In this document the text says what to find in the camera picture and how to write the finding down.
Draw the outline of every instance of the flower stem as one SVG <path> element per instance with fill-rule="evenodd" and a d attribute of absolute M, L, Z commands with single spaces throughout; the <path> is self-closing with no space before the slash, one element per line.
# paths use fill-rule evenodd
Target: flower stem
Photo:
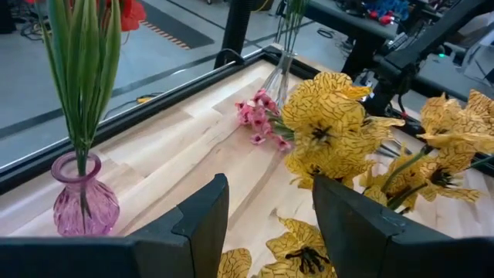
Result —
<path fill-rule="evenodd" d="M 392 210 L 395 210 L 397 208 L 400 207 L 401 204 L 403 204 L 403 202 L 410 196 L 412 196 L 413 194 L 417 193 L 419 190 L 423 189 L 424 187 L 426 187 L 427 184 L 423 184 L 417 188 L 411 188 L 410 190 L 404 192 L 403 194 L 401 195 L 397 195 L 396 197 L 392 198 L 391 200 L 389 200 L 387 202 L 387 207 L 389 209 L 392 209 Z"/>
<path fill-rule="evenodd" d="M 384 183 L 381 191 L 386 193 L 386 191 L 389 189 L 391 183 L 393 182 L 394 178 L 396 178 L 396 176 L 398 174 L 400 174 L 403 170 L 405 170 L 406 168 L 412 166 L 415 162 L 419 161 L 421 158 L 423 158 L 425 155 L 431 153 L 431 151 L 433 150 L 434 148 L 432 148 L 431 146 L 428 146 L 428 145 L 425 145 L 410 161 L 406 162 L 405 164 L 403 164 L 402 166 L 396 168 L 392 173 L 391 175 L 389 176 L 389 178 L 386 180 L 386 182 Z"/>
<path fill-rule="evenodd" d="M 472 163 L 472 165 L 470 165 L 469 168 L 475 168 L 475 167 L 478 167 L 480 165 L 484 165 L 486 163 L 489 163 L 489 162 L 491 162 L 493 160 L 494 160 L 494 155 L 491 155 L 491 156 L 489 156 L 487 158 L 484 158 L 484 159 L 481 159 L 481 160 L 479 160 L 477 162 Z"/>

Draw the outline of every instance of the pink glass vase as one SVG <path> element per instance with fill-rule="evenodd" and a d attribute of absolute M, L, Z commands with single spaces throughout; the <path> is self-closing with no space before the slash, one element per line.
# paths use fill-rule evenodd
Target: pink glass vase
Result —
<path fill-rule="evenodd" d="M 53 206 L 53 219 L 62 236 L 107 235 L 120 214 L 117 197 L 104 183 L 96 180 L 101 160 L 89 154 L 85 176 L 77 172 L 76 153 L 58 158 L 52 176 L 65 185 Z"/>

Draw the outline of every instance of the light wood surface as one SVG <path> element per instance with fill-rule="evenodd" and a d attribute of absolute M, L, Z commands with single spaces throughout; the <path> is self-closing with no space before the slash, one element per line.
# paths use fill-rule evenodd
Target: light wood surface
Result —
<path fill-rule="evenodd" d="M 225 173 L 230 185 L 224 250 L 248 248 L 251 274 L 274 261 L 265 242 L 284 231 L 275 215 L 316 224 L 311 194 L 289 184 L 294 176 L 283 164 L 284 154 L 271 143 L 253 146 L 252 132 L 237 124 L 234 103 L 251 98 L 272 70 L 272 64 L 258 62 L 93 149 L 103 161 L 100 180 L 120 202 L 113 235 L 127 235 L 163 215 L 216 173 Z M 292 76 L 289 86 L 299 82 Z M 411 150 L 421 147 L 420 141 L 395 133 Z M 374 158 L 380 162 L 375 171 L 386 171 L 391 159 Z M 454 237 L 494 235 L 493 179 L 467 171 L 465 187 L 486 195 L 474 205 L 419 198 L 408 216 Z M 45 173 L 0 196 L 0 235 L 56 236 L 52 206 L 61 190 Z"/>

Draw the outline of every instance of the gray floor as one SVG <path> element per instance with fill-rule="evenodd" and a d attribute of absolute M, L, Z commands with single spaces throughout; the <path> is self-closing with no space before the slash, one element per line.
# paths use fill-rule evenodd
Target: gray floor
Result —
<path fill-rule="evenodd" d="M 167 91 L 212 70 L 212 59 L 201 64 L 197 64 L 197 61 L 213 57 L 221 48 L 228 3 L 222 0 L 214 0 L 213 5 L 207 5 L 205 0 L 144 1 L 209 36 L 215 42 L 197 49 L 183 50 L 143 25 L 132 32 L 128 42 L 122 46 L 115 84 L 116 92 L 119 93 L 110 100 L 107 110 L 111 110 L 111 113 L 108 117 L 131 108 L 133 103 L 125 106 L 122 104 L 135 100 L 138 96 Z M 272 12 L 252 13 L 242 55 L 273 41 L 278 19 Z M 335 32 L 332 39 L 324 38 L 316 32 L 321 25 L 307 19 L 304 19 L 303 24 L 296 42 L 296 51 L 328 68 L 341 70 L 346 53 L 338 46 L 346 36 Z M 58 109 L 59 101 L 41 42 L 29 41 L 18 32 L 0 35 L 0 64 L 0 87 L 4 100 L 0 103 L 1 167 L 63 139 L 66 136 L 66 127 L 64 119 L 58 117 L 3 137 L 1 131 L 12 125 Z M 183 65 L 193 66 L 182 70 L 183 67 L 180 66 Z M 172 74 L 177 69 L 182 71 Z M 142 79 L 153 82 L 141 86 L 139 82 Z M 414 107 L 420 107 L 425 99 L 406 96 L 405 101 Z"/>

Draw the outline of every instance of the clear glass vase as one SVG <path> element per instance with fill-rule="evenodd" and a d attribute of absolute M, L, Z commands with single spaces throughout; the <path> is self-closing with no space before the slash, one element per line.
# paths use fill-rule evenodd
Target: clear glass vase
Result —
<path fill-rule="evenodd" d="M 87 175 L 79 176 L 74 152 L 58 158 L 52 176 L 65 185 L 53 206 L 53 219 L 62 236 L 107 235 L 120 214 L 117 197 L 104 183 L 96 180 L 101 160 L 89 154 Z"/>
<path fill-rule="evenodd" d="M 288 100 L 289 69 L 294 57 L 295 53 L 282 50 L 278 65 L 261 87 L 261 90 L 264 90 L 274 100 L 280 110 Z"/>

